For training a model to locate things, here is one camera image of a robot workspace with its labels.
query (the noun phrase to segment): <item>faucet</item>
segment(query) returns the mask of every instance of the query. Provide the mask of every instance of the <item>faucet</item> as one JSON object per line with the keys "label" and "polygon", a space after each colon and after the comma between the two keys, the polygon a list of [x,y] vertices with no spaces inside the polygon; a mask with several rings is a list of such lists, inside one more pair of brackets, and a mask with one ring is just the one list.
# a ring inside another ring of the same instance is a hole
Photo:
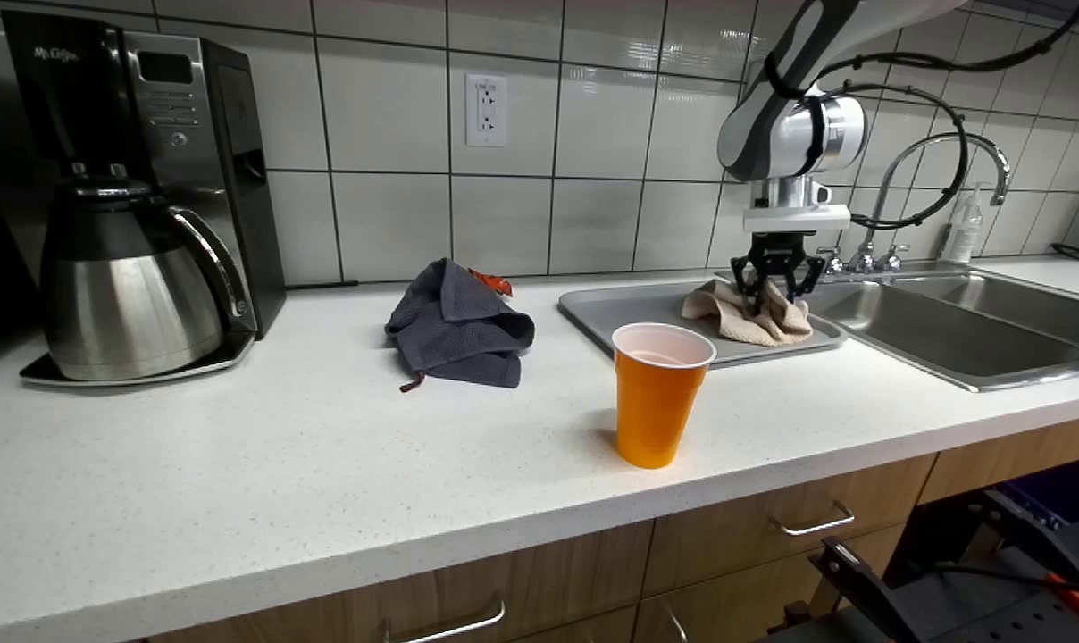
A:
{"label": "faucet", "polygon": [[[880,231],[876,226],[881,220],[881,206],[886,206],[897,166],[905,157],[911,157],[913,150],[934,143],[934,141],[958,141],[958,132],[931,132],[931,135],[911,143],[911,148],[905,148],[899,157],[893,157],[893,166],[888,166],[888,171],[881,179],[881,189],[876,193],[871,226],[867,226],[867,231],[865,231],[865,239],[861,239],[861,245],[858,245],[858,252],[850,260],[853,272],[897,272],[899,269],[897,243],[888,245],[886,258],[880,258],[880,260],[871,258],[871,235]],[[1011,189],[1011,166],[1006,166],[1002,150],[994,141],[978,135],[978,132],[964,132],[964,141],[976,143],[978,150],[986,150],[994,157],[994,166],[995,166],[995,189],[994,189],[988,205],[1001,206],[1002,198],[1006,198],[1006,189]]]}

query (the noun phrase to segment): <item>dark blue cloth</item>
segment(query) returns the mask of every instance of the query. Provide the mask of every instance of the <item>dark blue cloth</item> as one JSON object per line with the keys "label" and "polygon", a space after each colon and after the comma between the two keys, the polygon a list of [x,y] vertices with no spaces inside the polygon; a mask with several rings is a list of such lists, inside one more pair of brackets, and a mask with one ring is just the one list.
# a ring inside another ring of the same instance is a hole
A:
{"label": "dark blue cloth", "polygon": [[519,386],[519,357],[532,348],[535,326],[512,312],[453,260],[433,260],[395,302],[388,326],[406,374]]}

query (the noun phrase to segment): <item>electrical outlet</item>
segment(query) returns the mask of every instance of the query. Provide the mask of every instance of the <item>electrical outlet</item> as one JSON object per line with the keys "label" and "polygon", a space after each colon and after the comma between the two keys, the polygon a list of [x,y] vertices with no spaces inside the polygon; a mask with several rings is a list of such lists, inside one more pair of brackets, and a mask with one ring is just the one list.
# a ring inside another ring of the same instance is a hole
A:
{"label": "electrical outlet", "polygon": [[466,148],[506,148],[504,76],[466,76]]}

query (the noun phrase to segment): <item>carafe handle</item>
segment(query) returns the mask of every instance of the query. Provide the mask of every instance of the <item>carafe handle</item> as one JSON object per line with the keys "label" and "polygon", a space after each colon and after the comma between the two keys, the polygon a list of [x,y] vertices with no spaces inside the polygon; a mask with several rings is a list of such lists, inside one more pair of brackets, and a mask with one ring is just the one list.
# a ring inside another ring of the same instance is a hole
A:
{"label": "carafe handle", "polygon": [[191,252],[215,289],[223,339],[245,344],[252,336],[258,323],[252,323],[251,293],[245,293],[229,250],[222,245],[222,239],[210,231],[210,226],[196,212],[167,205],[167,214],[189,235]]}

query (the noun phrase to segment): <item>cabinet door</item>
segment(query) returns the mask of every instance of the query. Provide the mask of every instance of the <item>cabinet door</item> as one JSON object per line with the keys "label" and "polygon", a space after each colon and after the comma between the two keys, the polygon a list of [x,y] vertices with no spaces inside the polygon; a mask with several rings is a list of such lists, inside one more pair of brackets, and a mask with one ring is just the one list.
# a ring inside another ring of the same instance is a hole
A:
{"label": "cabinet door", "polygon": [[159,643],[395,643],[474,623],[481,628],[464,643],[522,638],[632,606],[646,543],[650,524],[614,530],[171,632]]}
{"label": "cabinet door", "polygon": [[599,614],[599,618],[589,618],[589,623],[576,623],[576,626],[564,626],[564,628],[549,628],[549,632],[529,635],[522,643],[628,643],[632,632],[634,632],[634,606]]}
{"label": "cabinet door", "polygon": [[905,523],[930,466],[931,458],[913,458],[659,517],[652,524],[646,589],[669,589],[802,554],[822,531],[858,537]]}
{"label": "cabinet door", "polygon": [[946,449],[931,466],[921,504],[1079,461],[1079,423]]}
{"label": "cabinet door", "polygon": [[[905,524],[888,524],[846,543],[876,573],[881,573],[893,558],[899,530]],[[809,599],[818,586],[818,569],[796,554],[759,569],[652,592],[638,606],[634,643],[763,638],[769,628],[782,626],[782,606],[793,599]]]}

